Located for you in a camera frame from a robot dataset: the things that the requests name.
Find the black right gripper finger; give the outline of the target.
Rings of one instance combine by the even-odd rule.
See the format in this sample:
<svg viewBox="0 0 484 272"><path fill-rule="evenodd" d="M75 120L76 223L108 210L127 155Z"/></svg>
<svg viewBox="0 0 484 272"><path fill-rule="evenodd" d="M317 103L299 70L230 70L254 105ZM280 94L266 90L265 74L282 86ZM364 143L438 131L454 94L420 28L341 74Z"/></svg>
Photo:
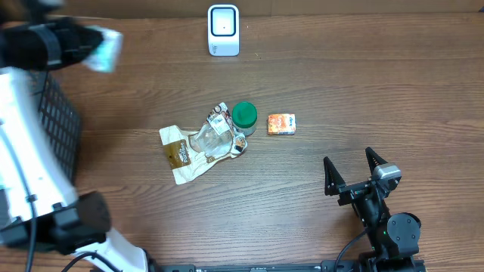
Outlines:
<svg viewBox="0 0 484 272"><path fill-rule="evenodd" d="M340 189L346 186L346 182L343 180L328 156L324 157L324 174L324 194L326 196L338 195Z"/></svg>
<svg viewBox="0 0 484 272"><path fill-rule="evenodd" d="M382 175L386 168L387 161L380 157L371 147L365 149L368 166L372 175Z"/></svg>

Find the teal tissue pack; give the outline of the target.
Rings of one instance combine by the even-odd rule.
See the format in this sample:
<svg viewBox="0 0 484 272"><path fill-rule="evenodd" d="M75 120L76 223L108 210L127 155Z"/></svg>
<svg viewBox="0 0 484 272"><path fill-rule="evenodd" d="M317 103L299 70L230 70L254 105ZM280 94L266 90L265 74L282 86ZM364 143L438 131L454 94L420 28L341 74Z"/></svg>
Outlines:
<svg viewBox="0 0 484 272"><path fill-rule="evenodd" d="M82 64L99 73L113 73L123 46L123 34L101 26L88 26L100 32L103 42L84 59Z"/></svg>

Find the orange tissue pack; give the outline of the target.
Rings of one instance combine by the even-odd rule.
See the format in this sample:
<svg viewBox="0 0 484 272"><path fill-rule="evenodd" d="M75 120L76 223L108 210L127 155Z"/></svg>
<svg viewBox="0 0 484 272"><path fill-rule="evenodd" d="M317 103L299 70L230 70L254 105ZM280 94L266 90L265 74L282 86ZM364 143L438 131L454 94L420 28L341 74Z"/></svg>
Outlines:
<svg viewBox="0 0 484 272"><path fill-rule="evenodd" d="M292 135L296 133L296 116L292 113L276 113L268 116L268 134Z"/></svg>

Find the green lid jar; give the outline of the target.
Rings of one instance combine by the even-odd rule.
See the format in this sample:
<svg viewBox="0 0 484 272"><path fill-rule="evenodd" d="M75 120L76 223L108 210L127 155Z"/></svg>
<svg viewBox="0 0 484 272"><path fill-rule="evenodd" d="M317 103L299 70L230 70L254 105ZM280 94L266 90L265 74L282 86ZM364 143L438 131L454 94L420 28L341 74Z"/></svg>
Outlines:
<svg viewBox="0 0 484 272"><path fill-rule="evenodd" d="M232 110L234 127L245 136L250 136L256 130L257 119L257 109L250 102L240 102Z"/></svg>

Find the clear brown snack bag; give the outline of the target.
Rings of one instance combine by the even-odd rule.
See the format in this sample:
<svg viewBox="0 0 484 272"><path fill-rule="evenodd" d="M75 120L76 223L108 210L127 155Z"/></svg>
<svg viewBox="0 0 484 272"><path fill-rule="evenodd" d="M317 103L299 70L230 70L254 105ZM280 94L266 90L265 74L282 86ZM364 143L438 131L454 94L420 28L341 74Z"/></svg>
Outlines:
<svg viewBox="0 0 484 272"><path fill-rule="evenodd" d="M246 136L234 128L230 110L223 102L212 108L198 131L171 125L159 133L177 185L193 181L219 161L240 156L248 146Z"/></svg>

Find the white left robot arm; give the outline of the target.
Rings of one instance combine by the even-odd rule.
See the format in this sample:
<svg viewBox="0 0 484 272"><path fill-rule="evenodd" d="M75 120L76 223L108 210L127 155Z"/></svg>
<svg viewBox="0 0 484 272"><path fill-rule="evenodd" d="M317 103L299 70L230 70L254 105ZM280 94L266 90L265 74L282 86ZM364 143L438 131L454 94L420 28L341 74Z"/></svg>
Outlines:
<svg viewBox="0 0 484 272"><path fill-rule="evenodd" d="M73 185L81 120L51 71L98 60L115 64L119 34L50 18L60 1L25 1L25 24L1 28L1 195L8 221L4 246L86 260L100 271L155 271L157 263L111 224L98 192Z"/></svg>

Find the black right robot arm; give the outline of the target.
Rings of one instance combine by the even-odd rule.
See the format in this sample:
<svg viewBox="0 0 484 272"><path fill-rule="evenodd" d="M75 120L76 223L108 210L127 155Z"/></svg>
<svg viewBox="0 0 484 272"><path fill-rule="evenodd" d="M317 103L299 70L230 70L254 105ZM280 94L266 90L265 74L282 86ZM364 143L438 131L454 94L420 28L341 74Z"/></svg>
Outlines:
<svg viewBox="0 0 484 272"><path fill-rule="evenodd" d="M371 147L365 149L371 176L348 185L326 156L324 158L324 194L338 196L340 206L351 205L364 230L343 247L335 261L323 261L323 268L334 271L425 271L423 261L416 261L419 252L420 219L411 213L390 214L384 201L402 179L400 168L387 162ZM363 236L371 244L356 261L343 263L343 256Z"/></svg>

